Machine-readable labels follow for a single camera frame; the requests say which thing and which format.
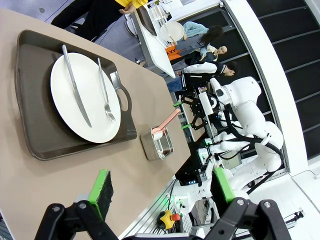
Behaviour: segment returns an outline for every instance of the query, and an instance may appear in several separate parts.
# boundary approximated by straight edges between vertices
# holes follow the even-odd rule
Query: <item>black hair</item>
[[[221,26],[211,26],[207,33],[201,37],[204,46],[211,44],[213,40],[220,38],[224,34]]]
[[[226,64],[226,66],[228,69],[234,71],[234,75],[237,75],[240,73],[240,67],[239,67],[238,63],[236,63],[235,61],[228,62]]]

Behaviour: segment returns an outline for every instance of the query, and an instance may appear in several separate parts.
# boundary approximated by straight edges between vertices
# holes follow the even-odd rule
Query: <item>plate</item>
[[[160,28],[160,32],[164,40],[166,40],[167,42],[172,42],[172,39],[168,35],[168,32],[175,41],[179,41],[183,37],[185,29],[184,26],[176,21],[168,21]]]
[[[115,117],[115,121],[111,121],[105,113],[106,94],[98,64],[79,53],[68,53],[68,57],[92,127],[88,126],[78,107],[63,55],[54,63],[51,71],[50,87],[54,104],[62,119],[77,135],[93,143],[108,142],[116,136],[120,127],[121,109],[117,93],[103,72],[109,106]]]

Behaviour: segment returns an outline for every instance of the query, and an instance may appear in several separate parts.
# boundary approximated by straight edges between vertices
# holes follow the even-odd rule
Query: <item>pink handle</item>
[[[180,112],[181,111],[178,108],[174,110],[173,113],[171,113],[170,116],[168,116],[167,119],[160,124],[160,126],[158,127],[160,131],[162,131]]]

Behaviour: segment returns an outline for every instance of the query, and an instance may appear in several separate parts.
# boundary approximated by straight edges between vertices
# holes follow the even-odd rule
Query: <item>fork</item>
[[[108,99],[108,93],[107,93],[107,89],[106,89],[106,84],[105,84],[105,79],[104,79],[104,75],[103,75],[103,72],[102,72],[102,67],[101,67],[101,62],[100,62],[100,58],[98,57],[98,65],[99,65],[99,71],[100,71],[100,74],[101,74],[101,79],[102,79],[102,83],[103,83],[103,89],[104,89],[104,92],[105,92],[105,97],[106,97],[106,103],[104,105],[104,112],[107,116],[107,118],[109,120],[113,120],[115,121],[115,116],[112,114],[111,110],[110,110],[110,106],[109,106],[109,99]]]

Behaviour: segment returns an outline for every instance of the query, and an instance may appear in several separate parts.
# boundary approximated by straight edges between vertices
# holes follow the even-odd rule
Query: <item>silver knife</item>
[[[74,97],[75,97],[76,103],[78,104],[78,107],[80,109],[80,112],[82,113],[82,116],[83,116],[84,120],[86,121],[88,126],[91,128],[92,126],[91,126],[89,117],[87,115],[85,106],[81,101],[81,97],[80,97],[80,94],[78,92],[77,84],[76,84],[76,81],[75,81],[75,76],[74,76],[74,73],[72,72],[72,69],[71,69],[71,65],[70,65],[70,61],[69,61],[66,45],[62,45],[62,51],[63,51],[63,55],[64,55],[64,60],[65,60],[65,63],[66,63],[66,66],[68,68],[68,71],[69,71],[69,74],[70,74],[70,78],[71,78],[71,81],[72,81],[73,90],[74,90]]]

